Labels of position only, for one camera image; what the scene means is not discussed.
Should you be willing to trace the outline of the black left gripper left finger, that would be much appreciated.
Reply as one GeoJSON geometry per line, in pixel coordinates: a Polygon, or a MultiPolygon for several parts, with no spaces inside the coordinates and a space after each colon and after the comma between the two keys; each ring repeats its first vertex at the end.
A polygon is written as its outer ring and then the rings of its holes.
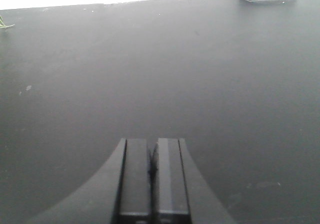
{"type": "Polygon", "coordinates": [[[27,223],[149,224],[152,215],[149,170],[146,140],[122,138],[92,177],[27,223]]]}

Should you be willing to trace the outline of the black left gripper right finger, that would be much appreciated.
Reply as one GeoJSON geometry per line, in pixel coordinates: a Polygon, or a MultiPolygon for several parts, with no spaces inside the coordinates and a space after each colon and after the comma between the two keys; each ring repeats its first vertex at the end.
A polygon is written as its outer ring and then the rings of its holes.
{"type": "Polygon", "coordinates": [[[155,224],[234,224],[196,167],[184,139],[160,138],[153,152],[155,224]]]}

